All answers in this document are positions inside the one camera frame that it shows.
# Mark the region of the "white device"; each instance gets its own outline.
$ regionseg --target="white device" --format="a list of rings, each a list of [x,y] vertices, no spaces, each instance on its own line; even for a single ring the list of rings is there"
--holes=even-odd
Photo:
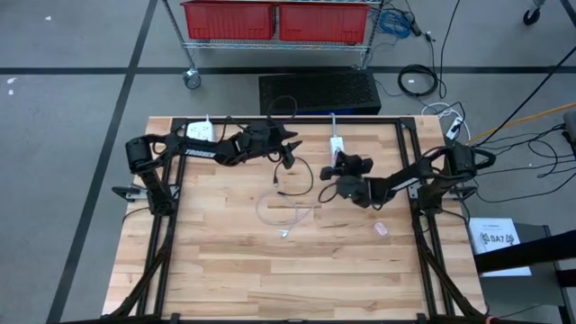
[[[336,115],[334,113],[330,114],[332,116],[332,137],[330,138],[330,165],[332,167],[336,166],[336,157],[338,152],[344,152],[344,140],[336,135]]]
[[[197,121],[188,124],[186,137],[196,140],[214,141],[214,127],[210,122],[210,117],[206,115],[206,121]]]
[[[450,140],[453,140],[456,137],[460,129],[459,126],[462,124],[463,121],[464,120],[461,117],[456,117],[454,119],[454,121],[452,122],[452,126],[450,126],[450,129],[446,132],[446,136]]]

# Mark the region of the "black metal frame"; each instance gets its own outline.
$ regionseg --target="black metal frame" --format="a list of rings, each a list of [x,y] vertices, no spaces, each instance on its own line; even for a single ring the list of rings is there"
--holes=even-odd
[[[238,123],[249,123],[249,122],[254,122],[256,120],[262,120],[265,117],[262,118],[236,118],[236,122]],[[331,119],[327,118],[327,117],[309,117],[309,118],[295,118],[295,119],[290,119],[290,118],[274,118],[275,120],[279,121],[279,122],[283,122],[285,124],[318,124],[318,123],[324,123],[324,124],[330,124],[331,123]],[[179,119],[179,118],[174,118],[172,120],[172,125],[171,125],[171,131],[174,131],[175,129],[178,129],[180,127],[182,127],[182,125],[187,124],[188,122],[202,122],[203,119]],[[224,119],[211,119],[211,122],[213,124],[223,124],[225,122]],[[419,138],[418,138],[418,134],[416,132],[416,123],[414,121],[414,118],[412,117],[397,117],[397,118],[356,118],[356,117],[339,117],[338,118],[338,122],[340,123],[345,123],[345,124],[382,124],[382,125],[393,125],[395,127],[396,130],[396,136],[398,139],[398,146],[399,146],[399,151],[400,151],[400,159],[401,159],[401,163],[402,163],[402,167],[407,167],[410,164],[409,161],[409,154],[408,154],[408,150],[407,150],[407,146],[406,146],[406,140],[405,140],[405,136],[404,136],[404,130],[407,130],[409,132],[409,136],[410,136],[410,141],[413,147],[413,154],[415,158],[419,158],[421,153],[420,153],[420,146],[419,146]],[[178,187],[182,187],[182,183],[184,181],[184,168],[185,168],[185,160],[186,160],[186,156],[181,156],[179,157],[179,163],[178,163],[178,169],[176,171],[176,180],[175,180],[175,184]],[[164,167],[164,171],[163,171],[163,175],[162,175],[162,181],[166,184],[168,184],[168,178],[170,175],[170,171],[171,171],[171,164],[172,164],[172,160],[169,161],[169,163],[167,163],[167,165]],[[179,204],[179,199],[180,195],[177,196],[176,198],[176,206],[178,206]],[[422,228],[420,226],[420,209],[418,208],[418,202],[417,199],[414,197],[410,197],[409,194],[409,205],[410,205],[410,212],[411,212],[411,216],[412,216],[412,220],[415,224],[417,224],[416,228],[415,228],[415,232],[414,235],[417,239],[418,235],[422,235]],[[168,226],[166,229],[166,234],[172,234],[171,235],[171,239],[169,242],[169,250],[171,253],[172,250],[172,246],[173,246],[173,239],[174,239],[174,233],[176,231],[176,217],[177,217],[177,212],[173,217],[169,218],[169,222],[168,222]],[[430,238],[431,238],[431,242],[432,242],[432,246],[433,246],[433,251],[434,254],[436,256],[442,257],[442,248],[441,248],[441,244],[440,244],[440,238],[438,236],[438,232],[437,232],[437,228],[436,228],[436,222],[434,220],[434,216],[433,215],[427,215],[427,221],[428,221],[428,226],[430,227]],[[160,234],[160,228],[161,228],[161,224],[162,224],[162,216],[154,216],[154,221],[152,223],[152,229],[150,232],[150,240],[148,243],[148,253],[147,253],[147,258],[146,258],[146,266],[150,266],[154,256],[156,254],[156,250],[158,247],[158,239],[159,239],[159,234]],[[428,310],[428,314],[429,316],[434,316],[437,315],[437,307],[436,307],[436,301],[434,298],[434,288],[432,286],[432,278],[430,276],[430,271],[428,268],[428,263],[426,262],[426,260],[424,259],[424,257],[421,254],[418,254],[418,260],[420,263],[420,273],[422,276],[422,283],[424,284],[424,294],[427,300],[427,310]],[[442,266],[442,268],[444,269],[444,261],[442,259],[438,259],[438,261],[440,262],[440,265]],[[168,257],[166,258],[166,260],[164,261],[164,263],[162,264],[161,268],[160,268],[160,278],[159,278],[159,282],[158,282],[158,286],[157,286],[157,291],[156,291],[156,301],[155,301],[155,305],[154,305],[154,312],[152,313],[152,315],[154,316],[161,316],[162,314],[162,310],[163,310],[163,306],[164,306],[164,297],[166,295],[166,288],[167,288],[167,278],[168,278],[168,268],[170,265],[170,255],[168,255]],[[446,288],[444,286],[442,286],[442,294],[443,294],[443,298],[444,300],[444,304],[445,304],[445,309],[446,309],[446,314],[449,316],[454,316],[454,307],[452,306],[452,301],[451,298],[449,296],[449,293],[447,292]],[[141,316],[145,314],[146,311],[146,306],[147,306],[147,301],[148,301],[148,296],[149,296],[149,288],[147,287],[146,290],[144,291],[144,293],[142,294],[142,296],[139,299],[139,303],[137,306],[137,310],[136,310],[136,315],[137,316]],[[180,319],[178,321],[178,323],[197,323],[200,322],[199,320],[185,320],[185,319]],[[414,323],[417,320],[377,320],[377,321],[373,321],[373,320],[362,320],[363,323]],[[214,320],[211,322],[214,323],[219,323],[219,324],[225,324],[227,322],[238,322],[238,321],[222,321],[222,320]],[[250,322],[266,322],[266,323],[272,323],[273,321],[271,320],[261,320],[261,321],[253,321],[251,320]],[[350,321],[331,321],[333,323],[349,323]]]

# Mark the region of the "white cable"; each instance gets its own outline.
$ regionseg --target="white cable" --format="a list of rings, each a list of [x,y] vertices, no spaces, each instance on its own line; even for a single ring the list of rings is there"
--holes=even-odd
[[[294,219],[293,220],[287,220],[287,221],[270,221],[265,219],[262,214],[260,213],[260,203],[264,200],[265,197],[271,195],[271,194],[276,194],[279,195],[280,197],[282,197],[282,199],[284,199],[287,203],[289,203],[293,208],[294,208]],[[316,208],[316,205],[318,205],[319,202],[315,202],[301,217],[299,214],[299,210],[298,210],[298,206],[296,206],[296,204],[291,201],[287,196],[278,193],[275,190],[271,190],[269,192],[263,193],[260,198],[258,198],[258,202],[256,203],[256,215],[258,216],[258,218],[266,225],[270,225],[270,226],[286,226],[286,225],[290,225],[290,227],[288,229],[280,229],[280,238],[281,239],[285,239],[290,232],[292,231],[292,229],[294,228],[294,226],[296,226],[296,224],[298,224],[299,222],[301,222],[303,219],[305,219],[313,210],[314,208]]]
[[[420,114],[424,115],[424,112],[426,111],[426,109],[428,109],[429,107],[437,106],[437,105],[442,105],[442,106],[446,107],[446,109],[444,109],[442,112],[440,112],[440,113],[437,115],[437,116],[438,116],[438,119],[442,119],[442,118],[447,117],[447,116],[449,116],[449,115],[451,115],[451,114],[455,114],[457,117],[462,118],[462,115],[461,115],[458,111],[452,109],[452,105],[451,105],[451,104],[448,104],[448,103],[431,103],[431,104],[427,104],[427,105],[424,106],[424,108],[422,108],[422,111],[420,112]],[[470,141],[470,140],[472,139],[472,137],[471,137],[470,129],[468,128],[468,124],[466,123],[466,121],[463,121],[463,125],[464,125],[464,127],[466,128],[466,134],[468,135],[468,141]]]

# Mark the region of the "caster wheel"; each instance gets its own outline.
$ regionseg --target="caster wheel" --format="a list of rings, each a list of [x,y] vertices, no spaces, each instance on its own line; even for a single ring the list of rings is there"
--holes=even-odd
[[[202,78],[197,71],[187,71],[183,76],[184,85],[190,89],[194,90],[202,84]]]
[[[540,8],[534,10],[532,14],[530,14],[529,10],[524,13],[524,24],[526,26],[535,24],[538,19],[540,19]]]

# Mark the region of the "small white object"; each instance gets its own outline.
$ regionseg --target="small white object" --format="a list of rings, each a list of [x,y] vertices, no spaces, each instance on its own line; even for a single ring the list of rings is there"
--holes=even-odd
[[[380,234],[380,236],[385,236],[388,234],[388,229],[384,226],[384,224],[377,222],[374,224],[374,229]]]
[[[214,127],[210,117],[206,115],[206,121],[198,121],[188,124],[186,137],[196,140],[214,141]]]
[[[456,117],[454,119],[454,121],[452,122],[452,125],[450,126],[450,129],[446,132],[446,136],[450,139],[453,140],[456,135],[458,134],[458,125],[460,125],[462,123],[464,119],[462,119],[462,117]]]
[[[469,228],[474,254],[490,252],[520,244],[512,219],[472,218]],[[529,266],[492,271],[481,274],[490,276],[529,276],[532,275]]]
[[[336,136],[336,115],[334,113],[330,114],[332,116],[332,137],[330,138],[330,165],[334,167],[336,165],[336,158],[338,157],[338,152],[344,152],[344,140],[341,137]]]

